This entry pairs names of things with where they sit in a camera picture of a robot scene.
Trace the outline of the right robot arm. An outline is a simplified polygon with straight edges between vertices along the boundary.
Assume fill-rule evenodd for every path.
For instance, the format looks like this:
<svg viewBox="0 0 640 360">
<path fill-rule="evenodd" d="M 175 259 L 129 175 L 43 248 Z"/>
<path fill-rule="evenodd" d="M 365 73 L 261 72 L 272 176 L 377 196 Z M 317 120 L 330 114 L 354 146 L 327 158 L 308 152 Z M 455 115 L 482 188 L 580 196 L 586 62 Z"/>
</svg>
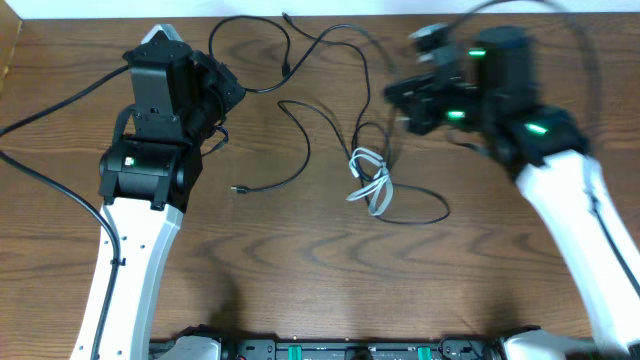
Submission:
<svg viewBox="0 0 640 360">
<path fill-rule="evenodd" d="M 524 29 L 493 27 L 474 39 L 476 79 L 447 24 L 412 35 L 435 69 L 389 85 L 385 99 L 424 135 L 442 124 L 481 135 L 479 152 L 502 165 L 551 234 L 579 291 L 589 339 L 524 327 L 491 341 L 487 359 L 635 359 L 639 355 L 639 251 L 608 192 L 590 142 L 571 115 L 541 103 Z"/>
</svg>

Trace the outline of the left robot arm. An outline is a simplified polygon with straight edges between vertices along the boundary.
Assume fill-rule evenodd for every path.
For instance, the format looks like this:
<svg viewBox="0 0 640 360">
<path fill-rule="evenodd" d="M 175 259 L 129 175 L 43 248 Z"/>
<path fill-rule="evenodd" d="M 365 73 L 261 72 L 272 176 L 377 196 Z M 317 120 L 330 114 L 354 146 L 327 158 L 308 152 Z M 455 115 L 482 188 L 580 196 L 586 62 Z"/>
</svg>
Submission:
<svg viewBox="0 0 640 360">
<path fill-rule="evenodd" d="M 203 169 L 203 143 L 245 96 L 237 78 L 157 24 L 123 56 L 133 104 L 99 163 L 96 267 L 74 359 L 144 359 L 164 267 Z"/>
</svg>

